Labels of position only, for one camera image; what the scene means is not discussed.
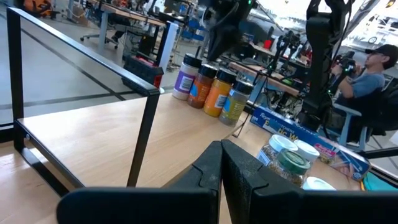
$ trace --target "teal object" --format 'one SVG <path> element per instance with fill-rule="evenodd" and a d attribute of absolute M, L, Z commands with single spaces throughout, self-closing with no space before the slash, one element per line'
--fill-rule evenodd
<path fill-rule="evenodd" d="M 190 93 L 193 97 L 197 97 L 198 96 L 198 88 L 195 84 L 192 85 L 191 88 L 191 93 Z"/>
<path fill-rule="evenodd" d="M 398 190 L 371 172 L 366 174 L 366 177 L 363 179 L 363 184 L 366 190 Z"/>

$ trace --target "wooden surface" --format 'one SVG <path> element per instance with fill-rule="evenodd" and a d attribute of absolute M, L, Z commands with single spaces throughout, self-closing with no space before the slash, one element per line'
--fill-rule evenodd
<path fill-rule="evenodd" d="M 236 62 L 231 62 L 231 63 L 229 63 L 229 66 L 237 71 L 240 71 L 240 72 L 242 72 L 246 75 L 250 75 L 252 77 L 256 77 L 258 71 L 263 70 L 264 72 L 267 72 L 266 69 L 264 69 L 258 65 L 247 65 L 247 67 L 249 67 L 249 68 L 246 68 L 245 66 L 242 66 Z M 268 84 L 271 84 L 271 85 L 273 85 L 273 86 L 281 89 L 282 91 L 285 91 L 293 96 L 297 96 L 299 94 L 299 91 L 296 90 L 295 88 L 288 86 L 286 84 L 283 84 L 282 82 L 276 80 L 276 79 L 279 79 L 279 80 L 282 79 L 284 77 L 283 75 L 276 73 L 276 72 L 272 72 L 271 77 L 274 79 L 269 78 Z"/>
<path fill-rule="evenodd" d="M 253 48 L 254 48 L 255 50 L 258 50 L 258 51 L 260 51 L 260 52 L 262 52 L 262 53 L 265 53 L 265 54 L 267 54 L 267 55 L 271 55 L 271 56 L 274 56 L 274 55 L 275 55 L 274 52 L 271 52 L 270 50 L 265 49 L 264 47 L 260 47 L 260 46 L 254 45 L 254 44 L 252 44 L 252 46 L 253 46 Z"/>
<path fill-rule="evenodd" d="M 22 119 L 85 186 L 126 186 L 146 98 Z M 226 126 L 171 94 L 161 95 L 138 186 L 160 187 L 191 164 Z"/>
<path fill-rule="evenodd" d="M 88 0 L 88 1 L 93 3 L 93 4 L 98 4 L 99 3 L 97 0 Z M 123 16 L 123 17 L 126 17 L 128 19 L 135 19 L 135 20 L 138 20 L 138 21 L 148 22 L 150 24 L 157 25 L 157 26 L 164 26 L 165 25 L 164 22 L 162 22 L 162 21 L 160 21 L 158 19 L 147 17 L 145 15 L 139 14 L 138 12 L 134 12 L 134 11 L 129 11 L 129 12 L 123 11 L 123 10 L 120 10 L 120 9 L 118 9 L 116 7 L 113 7 L 113 6 L 111 6 L 109 4 L 106 4 L 106 3 L 102 4 L 101 10 L 102 11 L 106 11 L 108 13 L 115 13 L 115 14 L 117 14 L 119 16 Z"/>
<path fill-rule="evenodd" d="M 228 139 L 256 156 L 260 148 L 268 142 L 270 133 L 248 122 L 238 138 L 230 136 Z M 55 168 L 37 151 L 35 155 L 53 173 Z M 358 183 L 347 179 L 336 170 L 322 163 L 316 164 L 312 175 L 327 180 L 338 190 L 358 190 Z M 58 196 L 40 178 L 33 168 L 27 165 L 23 158 L 14 150 L 11 143 L 0 144 L 0 190 L 1 224 L 56 224 L 55 208 Z M 220 224 L 230 224 L 228 205 L 224 191 L 221 192 Z"/>
<path fill-rule="evenodd" d="M 58 195 L 14 149 L 0 144 L 0 223 L 50 224 L 55 220 Z"/>

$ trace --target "cardboard box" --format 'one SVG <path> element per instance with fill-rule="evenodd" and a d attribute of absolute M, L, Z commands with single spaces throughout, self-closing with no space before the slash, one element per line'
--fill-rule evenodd
<path fill-rule="evenodd" d="M 259 107 L 256 109 L 253 112 L 251 122 L 273 134 L 284 135 L 292 141 L 299 139 L 309 143 L 320 152 L 322 162 L 354 180 L 362 180 L 371 168 L 369 161 L 364 157 L 290 119 L 284 118 L 269 108 Z"/>

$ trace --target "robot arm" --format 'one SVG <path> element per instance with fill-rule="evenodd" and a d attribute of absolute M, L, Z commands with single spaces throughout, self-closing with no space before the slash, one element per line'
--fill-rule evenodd
<path fill-rule="evenodd" d="M 199 0 L 198 4 L 207 7 L 203 14 L 204 18 L 210 18 L 207 59 L 215 61 L 239 43 L 242 36 L 239 23 L 247 18 L 256 3 L 255 0 Z"/>
<path fill-rule="evenodd" d="M 325 0 L 331 13 L 319 12 L 320 2 L 311 0 L 307 9 L 306 33 L 313 55 L 309 71 L 311 86 L 303 102 L 305 116 L 302 124 L 312 130 L 318 129 L 331 106 L 329 72 L 333 48 L 343 36 L 345 17 L 354 0 L 348 0 L 348 3 L 344 0 Z M 198 4 L 207 7 L 203 17 L 210 17 L 213 21 L 213 25 L 208 27 L 210 41 L 207 59 L 215 61 L 239 42 L 239 22 L 245 20 L 255 7 L 254 0 L 199 0 Z"/>
<path fill-rule="evenodd" d="M 332 104 L 329 95 L 329 74 L 332 64 L 332 51 L 343 36 L 345 17 L 354 0 L 325 0 L 331 13 L 318 12 L 321 0 L 312 0 L 307 9 L 307 39 L 312 47 L 310 68 L 310 92 L 305 97 L 302 111 L 305 116 L 302 124 L 317 130 L 324 122 Z"/>

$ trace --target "green lid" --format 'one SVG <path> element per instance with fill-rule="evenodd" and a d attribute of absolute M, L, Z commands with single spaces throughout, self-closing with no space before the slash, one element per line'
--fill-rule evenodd
<path fill-rule="evenodd" d="M 277 156 L 277 160 L 283 166 L 294 174 L 303 175 L 310 168 L 310 163 L 300 154 L 289 151 L 282 150 Z"/>

